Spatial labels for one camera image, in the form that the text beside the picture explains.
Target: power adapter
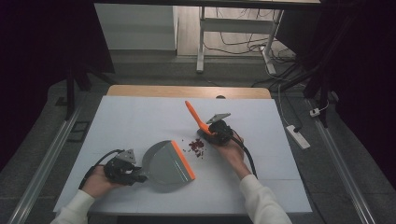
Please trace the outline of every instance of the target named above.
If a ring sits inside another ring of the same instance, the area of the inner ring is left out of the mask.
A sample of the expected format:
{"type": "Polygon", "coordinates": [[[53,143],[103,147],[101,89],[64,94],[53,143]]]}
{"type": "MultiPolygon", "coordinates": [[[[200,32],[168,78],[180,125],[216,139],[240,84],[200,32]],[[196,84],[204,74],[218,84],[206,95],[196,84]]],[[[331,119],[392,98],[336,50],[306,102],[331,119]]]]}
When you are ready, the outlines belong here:
{"type": "Polygon", "coordinates": [[[318,108],[315,108],[315,109],[309,111],[309,115],[311,115],[312,118],[318,116],[319,114],[320,114],[320,111],[318,108]]]}

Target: sleeve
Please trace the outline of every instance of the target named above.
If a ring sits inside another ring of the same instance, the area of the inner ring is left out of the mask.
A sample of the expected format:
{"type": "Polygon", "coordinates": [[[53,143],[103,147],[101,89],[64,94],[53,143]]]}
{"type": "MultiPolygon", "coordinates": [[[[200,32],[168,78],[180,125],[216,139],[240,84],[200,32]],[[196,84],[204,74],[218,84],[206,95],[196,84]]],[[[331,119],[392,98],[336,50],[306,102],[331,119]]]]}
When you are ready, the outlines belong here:
{"type": "Polygon", "coordinates": [[[95,199],[82,190],[78,190],[72,201],[61,209],[61,213],[51,224],[86,224],[87,213],[95,199]]]}
{"type": "Polygon", "coordinates": [[[274,193],[264,187],[254,175],[245,176],[239,185],[245,196],[247,214],[254,224],[291,224],[274,193]]]}

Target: power strip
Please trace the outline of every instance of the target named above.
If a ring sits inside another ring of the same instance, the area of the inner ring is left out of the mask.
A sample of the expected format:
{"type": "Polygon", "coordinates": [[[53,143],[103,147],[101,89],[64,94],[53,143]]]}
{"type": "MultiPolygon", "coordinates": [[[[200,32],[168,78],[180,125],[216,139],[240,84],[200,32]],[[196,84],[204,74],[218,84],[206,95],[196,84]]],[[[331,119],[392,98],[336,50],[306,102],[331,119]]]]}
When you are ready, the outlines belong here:
{"type": "Polygon", "coordinates": [[[309,143],[305,140],[305,138],[303,138],[300,132],[295,133],[294,129],[295,129],[294,125],[290,125],[286,127],[286,130],[288,130],[289,134],[291,135],[291,137],[293,137],[293,139],[296,141],[298,146],[301,149],[306,149],[311,147],[311,145],[309,145],[309,143]]]}

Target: orange brush handle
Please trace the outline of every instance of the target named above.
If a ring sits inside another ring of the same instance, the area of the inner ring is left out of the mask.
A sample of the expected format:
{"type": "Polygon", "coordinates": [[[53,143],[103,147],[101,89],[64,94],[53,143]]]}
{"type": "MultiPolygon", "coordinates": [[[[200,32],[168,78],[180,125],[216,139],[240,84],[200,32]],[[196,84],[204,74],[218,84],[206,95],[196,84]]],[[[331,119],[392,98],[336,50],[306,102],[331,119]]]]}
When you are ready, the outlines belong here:
{"type": "Polygon", "coordinates": [[[195,112],[194,107],[192,107],[192,105],[190,104],[190,102],[186,101],[186,106],[187,106],[187,108],[189,109],[190,113],[192,114],[192,117],[193,117],[193,118],[195,119],[195,121],[197,122],[198,127],[199,127],[202,131],[204,131],[205,133],[207,133],[207,134],[209,134],[209,135],[213,135],[213,133],[211,133],[211,132],[209,131],[209,126],[207,126],[205,123],[203,123],[203,122],[199,119],[197,112],[195,112]]]}

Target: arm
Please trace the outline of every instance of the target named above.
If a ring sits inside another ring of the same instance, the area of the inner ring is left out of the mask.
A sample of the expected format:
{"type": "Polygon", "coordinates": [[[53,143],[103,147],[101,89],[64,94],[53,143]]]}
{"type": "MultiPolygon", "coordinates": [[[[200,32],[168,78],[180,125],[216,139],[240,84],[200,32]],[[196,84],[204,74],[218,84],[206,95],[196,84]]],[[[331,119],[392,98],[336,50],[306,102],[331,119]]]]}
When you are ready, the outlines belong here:
{"type": "Polygon", "coordinates": [[[97,166],[87,179],[84,187],[79,189],[72,201],[61,209],[61,213],[52,220],[51,224],[86,224],[88,222],[88,210],[94,203],[95,198],[120,186],[120,184],[108,181],[103,166],[97,166]]]}
{"type": "Polygon", "coordinates": [[[291,223],[288,215],[276,201],[274,193],[264,187],[256,176],[252,175],[244,163],[244,151],[233,140],[225,146],[213,146],[221,156],[231,164],[241,180],[240,189],[245,196],[245,207],[250,219],[255,223],[291,223]]]}

